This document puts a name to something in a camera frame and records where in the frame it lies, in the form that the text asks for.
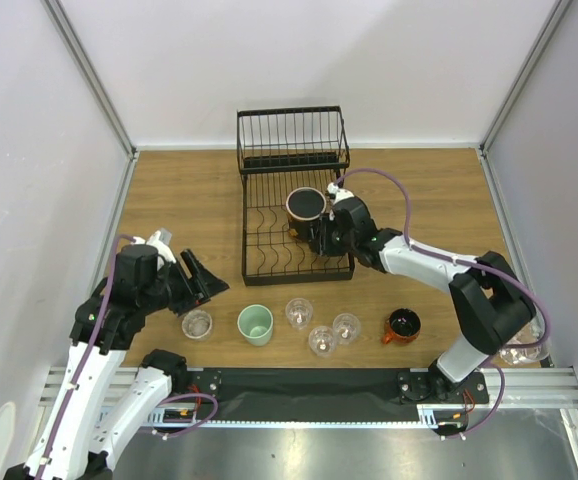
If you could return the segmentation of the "black skull pattern mug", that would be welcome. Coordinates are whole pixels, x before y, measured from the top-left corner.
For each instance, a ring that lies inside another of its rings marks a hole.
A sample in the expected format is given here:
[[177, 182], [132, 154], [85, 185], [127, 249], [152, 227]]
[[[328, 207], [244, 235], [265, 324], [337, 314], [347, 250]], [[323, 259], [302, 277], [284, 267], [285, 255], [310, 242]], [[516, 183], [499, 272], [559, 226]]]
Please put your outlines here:
[[301, 242], [311, 241], [326, 207], [327, 200], [319, 190], [312, 187], [293, 190], [285, 201], [289, 235]]

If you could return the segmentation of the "small orange black cup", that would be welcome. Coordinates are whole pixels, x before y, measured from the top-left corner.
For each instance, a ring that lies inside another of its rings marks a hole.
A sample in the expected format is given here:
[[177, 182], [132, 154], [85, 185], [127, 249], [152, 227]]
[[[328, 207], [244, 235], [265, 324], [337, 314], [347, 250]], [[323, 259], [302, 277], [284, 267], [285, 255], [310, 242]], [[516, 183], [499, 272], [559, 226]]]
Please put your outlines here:
[[420, 334], [421, 320], [416, 312], [407, 308], [394, 310], [384, 324], [383, 344], [391, 342], [408, 344]]

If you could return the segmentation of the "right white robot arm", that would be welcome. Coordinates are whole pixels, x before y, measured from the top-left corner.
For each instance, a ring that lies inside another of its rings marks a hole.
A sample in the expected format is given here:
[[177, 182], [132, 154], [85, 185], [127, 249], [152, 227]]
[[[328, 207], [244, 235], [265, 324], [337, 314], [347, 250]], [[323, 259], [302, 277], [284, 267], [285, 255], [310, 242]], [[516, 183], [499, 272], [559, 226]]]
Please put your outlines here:
[[456, 255], [379, 228], [354, 196], [313, 220], [308, 241], [321, 256], [350, 254], [367, 268], [417, 280], [451, 297], [460, 333], [428, 369], [431, 395], [442, 402], [461, 395], [476, 368], [536, 316], [537, 302], [500, 254]]

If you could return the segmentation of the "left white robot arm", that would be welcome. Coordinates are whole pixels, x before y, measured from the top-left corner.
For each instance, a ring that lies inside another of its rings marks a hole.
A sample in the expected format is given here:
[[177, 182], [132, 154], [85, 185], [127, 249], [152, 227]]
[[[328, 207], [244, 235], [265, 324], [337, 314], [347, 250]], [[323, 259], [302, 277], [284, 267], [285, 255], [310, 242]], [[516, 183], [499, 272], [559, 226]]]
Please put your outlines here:
[[134, 383], [106, 416], [107, 390], [149, 315], [177, 316], [228, 290], [189, 249], [175, 256], [158, 238], [114, 247], [108, 274], [75, 313], [68, 362], [49, 419], [27, 460], [7, 479], [110, 479], [129, 441], [163, 403], [201, 398], [184, 357], [145, 356]]

